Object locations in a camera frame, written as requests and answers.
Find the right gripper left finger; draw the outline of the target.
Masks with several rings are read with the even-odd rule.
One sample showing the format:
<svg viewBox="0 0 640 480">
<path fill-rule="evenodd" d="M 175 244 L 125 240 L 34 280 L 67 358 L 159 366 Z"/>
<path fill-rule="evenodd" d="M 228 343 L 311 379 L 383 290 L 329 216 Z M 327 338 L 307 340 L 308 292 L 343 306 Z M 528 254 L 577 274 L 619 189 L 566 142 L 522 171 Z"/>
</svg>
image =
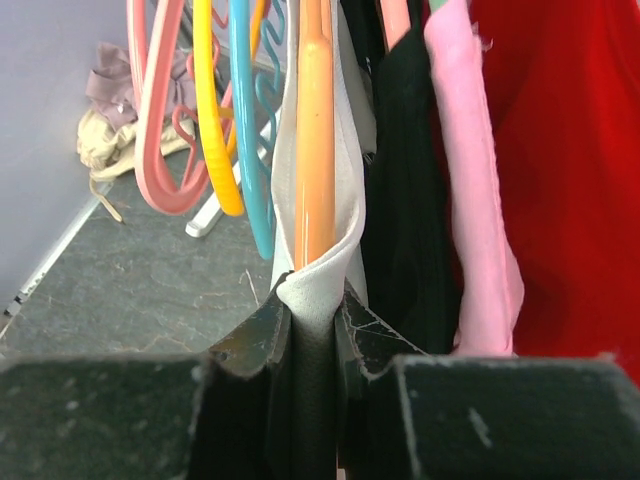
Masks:
<svg viewBox="0 0 640 480">
<path fill-rule="evenodd" d="M 270 294 L 202 353 L 1 364 L 5 479 L 287 479 L 291 313 Z"/>
</svg>

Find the orange wavy hanger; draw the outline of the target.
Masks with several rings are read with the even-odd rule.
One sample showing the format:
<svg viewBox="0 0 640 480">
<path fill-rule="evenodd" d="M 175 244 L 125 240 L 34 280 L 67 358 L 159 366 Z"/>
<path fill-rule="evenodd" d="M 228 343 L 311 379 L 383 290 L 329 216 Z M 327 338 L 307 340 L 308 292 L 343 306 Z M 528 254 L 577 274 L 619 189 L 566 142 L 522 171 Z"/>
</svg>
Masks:
<svg viewBox="0 0 640 480">
<path fill-rule="evenodd" d="M 300 3 L 294 268 L 335 242 L 335 130 L 331 3 Z"/>
</svg>

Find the white t shirt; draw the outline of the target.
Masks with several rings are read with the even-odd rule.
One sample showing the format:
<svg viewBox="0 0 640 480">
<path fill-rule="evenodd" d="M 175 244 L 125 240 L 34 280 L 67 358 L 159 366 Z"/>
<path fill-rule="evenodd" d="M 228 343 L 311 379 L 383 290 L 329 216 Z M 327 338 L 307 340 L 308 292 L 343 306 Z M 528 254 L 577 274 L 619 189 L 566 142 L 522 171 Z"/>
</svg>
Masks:
<svg viewBox="0 0 640 480">
<path fill-rule="evenodd" d="M 329 342 L 347 286 L 367 299 L 359 250 L 363 156 L 376 124 L 337 1 L 286 4 L 286 74 L 272 162 L 273 273 L 300 339 Z"/>
</svg>

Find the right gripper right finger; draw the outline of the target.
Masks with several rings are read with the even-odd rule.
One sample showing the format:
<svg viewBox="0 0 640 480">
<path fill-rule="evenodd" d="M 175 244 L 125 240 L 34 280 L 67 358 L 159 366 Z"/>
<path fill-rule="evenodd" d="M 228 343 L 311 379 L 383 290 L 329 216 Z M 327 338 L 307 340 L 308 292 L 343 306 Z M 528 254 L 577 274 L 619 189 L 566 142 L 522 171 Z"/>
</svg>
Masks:
<svg viewBox="0 0 640 480">
<path fill-rule="evenodd" d="M 639 391 L 610 362 L 427 355 L 352 289 L 334 327 L 351 479 L 639 475 Z"/>
</svg>

